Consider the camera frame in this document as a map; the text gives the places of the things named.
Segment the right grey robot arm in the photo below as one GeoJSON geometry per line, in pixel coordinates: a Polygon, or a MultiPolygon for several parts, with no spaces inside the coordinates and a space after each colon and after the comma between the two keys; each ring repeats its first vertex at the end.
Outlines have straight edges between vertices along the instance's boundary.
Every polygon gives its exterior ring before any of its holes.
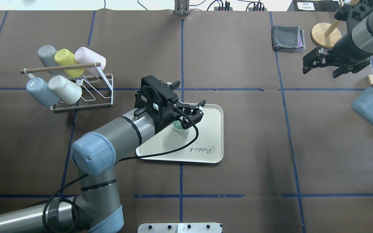
{"type": "MultiPolygon", "coordinates": [[[[347,33],[332,49],[318,46],[303,57],[302,72],[314,68],[333,66],[333,78],[358,73],[371,64],[373,56],[373,0],[360,0],[354,5],[345,4],[334,15],[346,22],[347,33]]],[[[351,103],[351,108],[364,121],[373,126],[373,84],[351,103]]]]}

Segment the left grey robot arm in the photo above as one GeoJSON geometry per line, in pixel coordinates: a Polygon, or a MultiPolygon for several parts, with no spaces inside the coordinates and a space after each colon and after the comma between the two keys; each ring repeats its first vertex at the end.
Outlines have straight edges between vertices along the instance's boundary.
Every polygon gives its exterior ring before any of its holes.
{"type": "Polygon", "coordinates": [[[173,121],[184,129],[203,118],[205,100],[136,103],[131,111],[84,134],[71,146],[79,177],[58,189],[45,204],[0,215],[0,233],[117,233],[123,228],[114,165],[173,121]]]}

